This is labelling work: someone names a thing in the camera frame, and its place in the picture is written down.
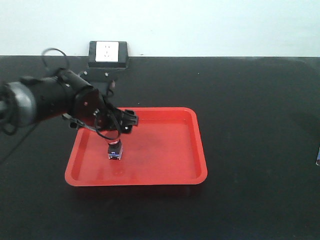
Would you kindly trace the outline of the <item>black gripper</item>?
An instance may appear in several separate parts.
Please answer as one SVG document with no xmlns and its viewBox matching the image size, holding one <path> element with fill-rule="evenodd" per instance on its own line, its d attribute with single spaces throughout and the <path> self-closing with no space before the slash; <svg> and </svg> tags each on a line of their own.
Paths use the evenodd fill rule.
<svg viewBox="0 0 320 240">
<path fill-rule="evenodd" d="M 78 93 L 62 118 L 70 121 L 72 128 L 118 131 L 119 134 L 129 134 L 139 124 L 139 117 L 133 110 L 113 106 L 95 87 Z"/>
</svg>

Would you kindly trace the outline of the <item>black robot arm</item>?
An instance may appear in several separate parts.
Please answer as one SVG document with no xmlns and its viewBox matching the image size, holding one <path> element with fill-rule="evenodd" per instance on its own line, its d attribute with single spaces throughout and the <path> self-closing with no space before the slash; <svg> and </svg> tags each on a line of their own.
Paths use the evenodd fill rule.
<svg viewBox="0 0 320 240">
<path fill-rule="evenodd" d="M 65 68 L 40 79 L 25 76 L 0 85 L 0 129 L 18 128 L 64 115 L 71 124 L 101 134 L 129 134 L 139 118 L 132 110 L 113 106 L 98 88 Z"/>
</svg>

